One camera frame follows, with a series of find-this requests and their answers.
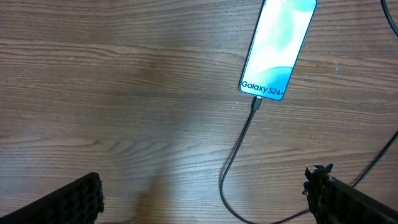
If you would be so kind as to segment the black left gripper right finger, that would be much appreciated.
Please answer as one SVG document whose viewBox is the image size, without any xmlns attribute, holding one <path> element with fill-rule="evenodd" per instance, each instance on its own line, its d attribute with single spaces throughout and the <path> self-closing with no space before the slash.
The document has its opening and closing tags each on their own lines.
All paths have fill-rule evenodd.
<svg viewBox="0 0 398 224">
<path fill-rule="evenodd" d="M 397 224 L 397 211 L 334 178 L 332 168 L 305 170 L 303 194 L 317 224 Z"/>
</svg>

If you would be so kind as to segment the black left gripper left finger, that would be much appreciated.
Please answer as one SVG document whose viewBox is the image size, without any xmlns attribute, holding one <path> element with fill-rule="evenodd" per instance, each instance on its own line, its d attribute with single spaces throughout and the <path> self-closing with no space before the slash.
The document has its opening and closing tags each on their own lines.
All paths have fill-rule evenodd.
<svg viewBox="0 0 398 224">
<path fill-rule="evenodd" d="M 96 172 L 1 217 L 1 224 L 94 224 L 104 212 L 102 181 Z"/>
</svg>

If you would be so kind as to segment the blue Galaxy S24+ smartphone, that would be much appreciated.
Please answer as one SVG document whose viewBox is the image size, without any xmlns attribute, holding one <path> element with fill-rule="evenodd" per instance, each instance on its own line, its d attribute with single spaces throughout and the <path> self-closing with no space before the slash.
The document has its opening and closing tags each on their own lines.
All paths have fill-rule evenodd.
<svg viewBox="0 0 398 224">
<path fill-rule="evenodd" d="M 265 0 L 239 84 L 245 94 L 283 99 L 317 0 Z"/>
</svg>

